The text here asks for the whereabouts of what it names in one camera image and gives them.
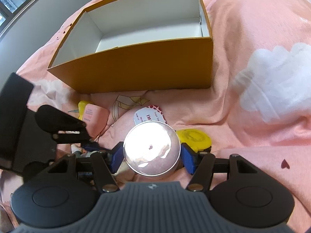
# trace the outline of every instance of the round jar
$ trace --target round jar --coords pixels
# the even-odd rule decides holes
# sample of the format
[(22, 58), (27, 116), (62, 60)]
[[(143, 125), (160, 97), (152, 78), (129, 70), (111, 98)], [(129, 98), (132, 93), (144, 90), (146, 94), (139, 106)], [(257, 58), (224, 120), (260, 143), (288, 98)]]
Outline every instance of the round jar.
[(162, 179), (177, 167), (180, 142), (167, 124), (147, 121), (136, 125), (123, 144), (124, 158), (131, 169), (150, 179)]

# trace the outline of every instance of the white label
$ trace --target white label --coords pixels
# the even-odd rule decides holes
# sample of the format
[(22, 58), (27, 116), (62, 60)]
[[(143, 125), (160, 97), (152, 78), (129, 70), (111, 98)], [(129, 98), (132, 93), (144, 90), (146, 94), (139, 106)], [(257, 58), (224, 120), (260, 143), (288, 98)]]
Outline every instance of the white label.
[(164, 119), (161, 108), (156, 105), (150, 105), (139, 109), (134, 114), (134, 122), (136, 125), (151, 120), (167, 123)]

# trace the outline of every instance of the cardboard box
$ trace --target cardboard box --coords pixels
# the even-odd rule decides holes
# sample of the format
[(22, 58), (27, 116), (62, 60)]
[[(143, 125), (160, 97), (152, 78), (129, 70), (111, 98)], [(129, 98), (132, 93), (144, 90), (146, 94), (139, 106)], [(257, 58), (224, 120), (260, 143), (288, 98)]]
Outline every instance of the cardboard box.
[(202, 0), (103, 0), (80, 13), (48, 71), (83, 94), (202, 89), (212, 57)]

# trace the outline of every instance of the pink bottle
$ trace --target pink bottle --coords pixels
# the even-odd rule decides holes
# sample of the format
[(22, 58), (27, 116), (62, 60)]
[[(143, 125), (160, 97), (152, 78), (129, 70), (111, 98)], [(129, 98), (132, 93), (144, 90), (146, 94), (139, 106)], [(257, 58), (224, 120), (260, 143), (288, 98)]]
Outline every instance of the pink bottle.
[(86, 130), (94, 139), (106, 127), (109, 117), (109, 110), (87, 104), (83, 113), (82, 121), (86, 123)]

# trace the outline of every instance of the bed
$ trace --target bed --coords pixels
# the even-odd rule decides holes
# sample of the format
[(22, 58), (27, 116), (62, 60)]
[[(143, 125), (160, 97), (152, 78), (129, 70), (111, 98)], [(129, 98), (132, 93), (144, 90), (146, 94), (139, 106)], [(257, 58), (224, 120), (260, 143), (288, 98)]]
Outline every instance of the bed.
[[(214, 40), (210, 89), (79, 95), (46, 71), (78, 11), (18, 70), (35, 84), (29, 108), (49, 104), (75, 115), (72, 111), (80, 100), (105, 107), (110, 116), (99, 143), (112, 148), (135, 125), (135, 111), (158, 105), (175, 130), (196, 128), (207, 133), (217, 157), (238, 153), (285, 185), (295, 200), (288, 225), (305, 232), (311, 226), (311, 2), (203, 1)], [(70, 151), (69, 145), (59, 147), (60, 155)], [(6, 174), (1, 177), (4, 204), (21, 184)], [(120, 186), (148, 181), (125, 164), (116, 180)], [(190, 175), (182, 168), (161, 181), (169, 180), (185, 187)], [(223, 180), (225, 176), (216, 175), (212, 185)]]

